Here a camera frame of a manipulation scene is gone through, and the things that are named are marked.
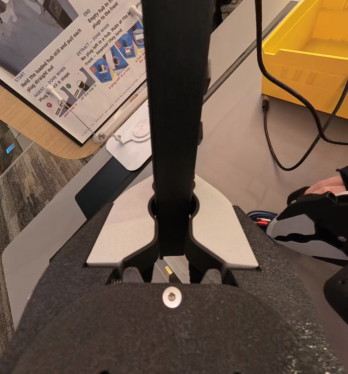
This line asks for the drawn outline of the person's right hand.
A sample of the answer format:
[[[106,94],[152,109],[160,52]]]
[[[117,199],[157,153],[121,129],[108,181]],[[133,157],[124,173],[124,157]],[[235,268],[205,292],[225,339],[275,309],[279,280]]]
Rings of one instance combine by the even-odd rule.
[[[326,180],[317,182],[316,184],[306,189],[303,194],[323,194],[325,192],[339,194],[345,191],[346,187],[341,176],[334,176]]]

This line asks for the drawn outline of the printed instruction sheet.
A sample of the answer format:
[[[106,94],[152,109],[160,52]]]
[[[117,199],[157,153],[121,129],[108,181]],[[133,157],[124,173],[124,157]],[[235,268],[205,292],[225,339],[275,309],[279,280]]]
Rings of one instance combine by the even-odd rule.
[[[142,1],[0,0],[0,80],[82,146],[146,81]]]

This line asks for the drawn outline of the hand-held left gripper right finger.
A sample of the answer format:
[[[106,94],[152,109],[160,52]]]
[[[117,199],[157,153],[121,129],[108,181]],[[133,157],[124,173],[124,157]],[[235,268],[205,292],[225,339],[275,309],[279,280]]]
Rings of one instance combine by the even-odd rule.
[[[195,210],[190,218],[190,236],[195,244],[228,269],[258,268],[232,203],[198,175],[194,183]]]

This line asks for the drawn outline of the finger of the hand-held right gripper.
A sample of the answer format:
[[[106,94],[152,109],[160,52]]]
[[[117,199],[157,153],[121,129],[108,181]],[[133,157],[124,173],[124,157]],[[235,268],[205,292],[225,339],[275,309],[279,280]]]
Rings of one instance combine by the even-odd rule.
[[[343,251],[322,240],[313,239],[312,236],[276,236],[275,241],[305,255],[348,261],[348,256]]]
[[[291,234],[304,236],[315,234],[315,223],[305,214],[278,220],[276,217],[267,227],[266,233],[272,238],[287,237]]]

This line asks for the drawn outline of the black usb hub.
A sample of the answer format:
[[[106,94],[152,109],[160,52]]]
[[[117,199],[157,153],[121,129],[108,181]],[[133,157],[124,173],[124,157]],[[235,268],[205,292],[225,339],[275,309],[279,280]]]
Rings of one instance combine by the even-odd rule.
[[[214,2],[142,1],[160,258],[185,254]]]

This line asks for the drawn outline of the yellow plastic bin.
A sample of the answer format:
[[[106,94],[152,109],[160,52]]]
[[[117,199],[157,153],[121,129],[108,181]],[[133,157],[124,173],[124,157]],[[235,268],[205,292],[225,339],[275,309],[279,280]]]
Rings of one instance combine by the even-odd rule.
[[[331,114],[348,79],[348,0],[301,1],[262,52],[272,76]]]

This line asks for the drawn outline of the instruction sheet on stand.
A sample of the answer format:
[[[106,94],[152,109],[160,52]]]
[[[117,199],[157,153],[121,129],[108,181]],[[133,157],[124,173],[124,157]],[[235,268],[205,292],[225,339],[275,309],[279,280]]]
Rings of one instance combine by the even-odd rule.
[[[0,120],[18,132],[31,139],[50,153],[65,159],[82,159],[96,152],[105,144],[111,135],[101,143],[95,143],[93,138],[79,146],[70,139],[61,129],[56,128],[36,108],[11,90],[0,80]]]

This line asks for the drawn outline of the white stand base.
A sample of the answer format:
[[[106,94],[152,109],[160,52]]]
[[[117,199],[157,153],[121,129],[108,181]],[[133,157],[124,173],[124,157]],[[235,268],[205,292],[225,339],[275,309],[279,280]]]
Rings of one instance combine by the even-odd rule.
[[[148,100],[106,143],[106,150],[127,170],[139,169],[152,155]]]

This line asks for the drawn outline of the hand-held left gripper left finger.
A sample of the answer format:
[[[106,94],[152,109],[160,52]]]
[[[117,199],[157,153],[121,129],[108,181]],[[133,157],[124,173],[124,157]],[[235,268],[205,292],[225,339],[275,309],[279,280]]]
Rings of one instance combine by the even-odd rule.
[[[120,266],[153,243],[156,235],[153,182],[154,178],[149,176],[115,200],[87,258],[88,266]]]

